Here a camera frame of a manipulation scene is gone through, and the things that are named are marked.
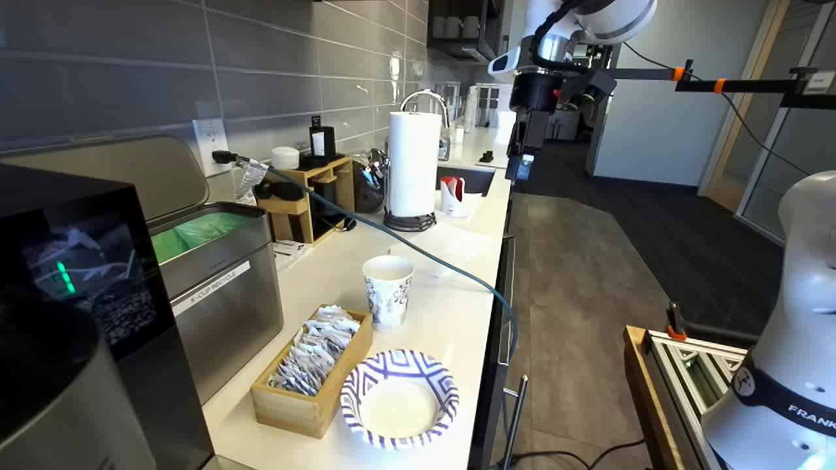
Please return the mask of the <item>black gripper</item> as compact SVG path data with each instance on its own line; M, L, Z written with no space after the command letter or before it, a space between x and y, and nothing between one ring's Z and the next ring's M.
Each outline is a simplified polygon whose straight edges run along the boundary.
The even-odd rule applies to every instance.
M557 111L559 90L559 77L519 73L515 78L510 100L510 108L515 111L515 125L510 138L510 153L515 157L510 157L510 181L531 181L535 163L533 155L539 155L545 141L549 119Z

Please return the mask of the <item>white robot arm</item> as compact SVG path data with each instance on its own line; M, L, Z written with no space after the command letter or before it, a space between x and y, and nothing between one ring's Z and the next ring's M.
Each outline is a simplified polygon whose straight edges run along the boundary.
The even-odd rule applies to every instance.
M573 59L578 46L614 47L637 38L657 0L523 0L523 29L512 47L488 64L494 78L510 78L515 113L506 141L506 179L526 184L543 155L549 120L574 98L610 95L617 78Z

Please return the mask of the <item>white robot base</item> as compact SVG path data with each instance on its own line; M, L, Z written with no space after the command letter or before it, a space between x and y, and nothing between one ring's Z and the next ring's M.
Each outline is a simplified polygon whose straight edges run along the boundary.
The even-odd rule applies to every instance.
M702 435L729 470L836 470L836 171L796 181L778 219L774 313Z

